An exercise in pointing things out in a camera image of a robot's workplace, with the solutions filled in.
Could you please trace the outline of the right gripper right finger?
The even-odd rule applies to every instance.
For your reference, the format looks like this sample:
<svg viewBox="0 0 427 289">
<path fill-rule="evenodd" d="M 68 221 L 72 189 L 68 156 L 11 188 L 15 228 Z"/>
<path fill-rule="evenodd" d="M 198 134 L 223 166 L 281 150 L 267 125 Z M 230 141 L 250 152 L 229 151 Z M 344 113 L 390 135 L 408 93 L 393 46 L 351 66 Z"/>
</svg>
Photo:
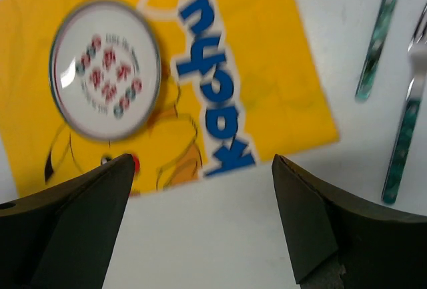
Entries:
<svg viewBox="0 0 427 289">
<path fill-rule="evenodd" d="M 381 206 L 283 156 L 274 189 L 301 288 L 425 288 L 426 217 Z"/>
</svg>

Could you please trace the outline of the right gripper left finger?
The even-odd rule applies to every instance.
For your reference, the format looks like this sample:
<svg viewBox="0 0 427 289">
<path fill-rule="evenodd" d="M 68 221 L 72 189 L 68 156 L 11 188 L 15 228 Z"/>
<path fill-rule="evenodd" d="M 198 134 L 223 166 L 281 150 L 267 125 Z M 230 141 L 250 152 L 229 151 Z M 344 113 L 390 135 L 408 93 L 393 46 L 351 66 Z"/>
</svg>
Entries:
<svg viewBox="0 0 427 289">
<path fill-rule="evenodd" d="M 134 171 L 133 157 L 123 154 L 1 204 L 1 287 L 101 288 Z"/>
</svg>

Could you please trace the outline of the white plate with red characters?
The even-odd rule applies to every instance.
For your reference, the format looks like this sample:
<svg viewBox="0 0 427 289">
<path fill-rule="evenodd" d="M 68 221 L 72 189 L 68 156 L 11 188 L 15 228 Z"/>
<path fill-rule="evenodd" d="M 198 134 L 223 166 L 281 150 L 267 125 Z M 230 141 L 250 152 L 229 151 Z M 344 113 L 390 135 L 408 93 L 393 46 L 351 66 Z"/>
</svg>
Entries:
<svg viewBox="0 0 427 289">
<path fill-rule="evenodd" d="M 67 124 L 99 141 L 137 131 L 159 95 L 159 46 L 141 13 L 90 0 L 61 23 L 49 54 L 52 98 Z"/>
</svg>

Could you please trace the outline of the yellow Pikachu cloth placemat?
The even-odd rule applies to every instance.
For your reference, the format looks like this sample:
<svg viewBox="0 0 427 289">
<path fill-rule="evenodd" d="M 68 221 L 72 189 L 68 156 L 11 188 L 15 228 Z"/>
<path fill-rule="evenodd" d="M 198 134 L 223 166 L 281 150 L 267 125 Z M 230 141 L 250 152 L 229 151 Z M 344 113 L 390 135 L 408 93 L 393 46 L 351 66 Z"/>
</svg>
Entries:
<svg viewBox="0 0 427 289">
<path fill-rule="evenodd" d="M 80 134 L 52 98 L 49 54 L 86 1 L 1 0 L 1 139 L 19 196 L 121 154 L 133 157 L 142 194 L 338 140 L 296 0 L 118 0 L 153 31 L 159 95 L 125 139 Z"/>
</svg>

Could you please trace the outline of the fork with green handle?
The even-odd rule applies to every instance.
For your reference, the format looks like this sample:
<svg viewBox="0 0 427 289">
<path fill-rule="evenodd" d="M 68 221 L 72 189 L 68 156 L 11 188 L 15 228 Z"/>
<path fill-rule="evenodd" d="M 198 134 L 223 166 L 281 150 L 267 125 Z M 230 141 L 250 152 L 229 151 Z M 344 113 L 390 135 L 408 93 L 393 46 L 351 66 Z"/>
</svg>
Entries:
<svg viewBox="0 0 427 289">
<path fill-rule="evenodd" d="M 382 201 L 389 205 L 394 204 L 398 196 L 426 84 L 426 9 L 416 24 L 408 58 L 411 80 L 382 190 Z"/>
</svg>

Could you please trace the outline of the knife with green handle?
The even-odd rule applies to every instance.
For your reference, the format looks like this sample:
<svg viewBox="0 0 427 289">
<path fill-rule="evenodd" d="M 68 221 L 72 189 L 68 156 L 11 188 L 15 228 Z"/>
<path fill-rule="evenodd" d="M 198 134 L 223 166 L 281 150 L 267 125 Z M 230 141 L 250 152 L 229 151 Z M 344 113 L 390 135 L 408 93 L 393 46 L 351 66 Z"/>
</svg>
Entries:
<svg viewBox="0 0 427 289">
<path fill-rule="evenodd" d="M 366 101 L 370 96 L 397 1 L 381 0 L 355 93 L 358 101 Z"/>
</svg>

